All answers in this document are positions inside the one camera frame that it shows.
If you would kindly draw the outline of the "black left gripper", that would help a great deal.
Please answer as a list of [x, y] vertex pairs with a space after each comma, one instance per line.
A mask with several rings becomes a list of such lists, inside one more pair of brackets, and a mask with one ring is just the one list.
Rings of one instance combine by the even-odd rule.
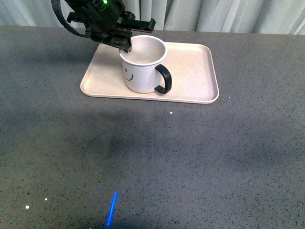
[[[68, 22], [83, 23], [96, 32], [90, 36], [93, 41], [125, 52], [132, 50], [131, 30], [153, 32], [156, 25], [153, 18], [135, 20], [135, 15], [125, 10], [121, 0], [68, 0], [66, 3], [74, 10], [67, 18]], [[119, 28], [113, 29], [120, 18]]]

